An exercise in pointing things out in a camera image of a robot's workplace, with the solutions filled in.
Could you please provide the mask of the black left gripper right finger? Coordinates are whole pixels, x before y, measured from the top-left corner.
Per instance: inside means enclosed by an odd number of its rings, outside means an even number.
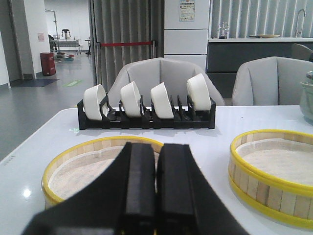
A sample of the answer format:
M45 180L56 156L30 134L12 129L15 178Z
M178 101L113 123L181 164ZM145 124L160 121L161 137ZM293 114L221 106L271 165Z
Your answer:
M157 234L247 234L207 182L189 145L162 147L156 182Z

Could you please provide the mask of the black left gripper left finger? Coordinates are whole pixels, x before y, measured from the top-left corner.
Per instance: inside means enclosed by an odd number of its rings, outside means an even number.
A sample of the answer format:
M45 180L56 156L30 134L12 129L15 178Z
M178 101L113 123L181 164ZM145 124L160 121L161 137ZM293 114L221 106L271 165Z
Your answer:
M99 177L35 215L23 234L152 235L154 230L154 151L149 144L128 142Z

